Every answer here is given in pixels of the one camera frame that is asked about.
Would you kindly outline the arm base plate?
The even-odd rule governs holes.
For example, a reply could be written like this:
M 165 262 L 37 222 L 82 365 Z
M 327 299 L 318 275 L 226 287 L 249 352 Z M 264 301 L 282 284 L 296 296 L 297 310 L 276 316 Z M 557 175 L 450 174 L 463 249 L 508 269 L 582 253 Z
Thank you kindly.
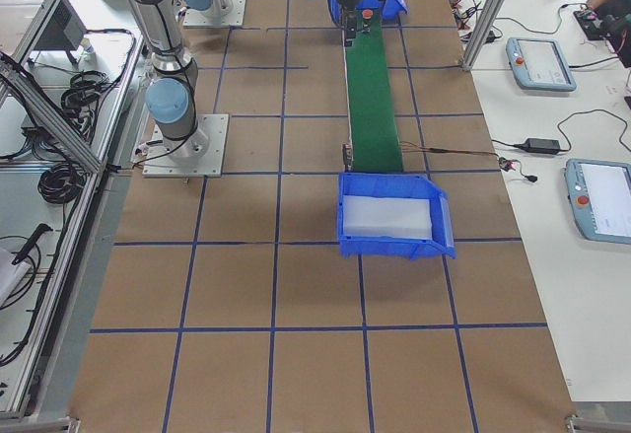
M 187 10 L 186 29 L 240 28 L 244 23 L 246 0 L 183 0 Z
M 199 114 L 197 130 L 182 146 L 165 140 L 158 124 L 152 139 L 161 143 L 148 149 L 142 174 L 147 178 L 217 178 L 222 175 L 229 127 L 227 114 Z

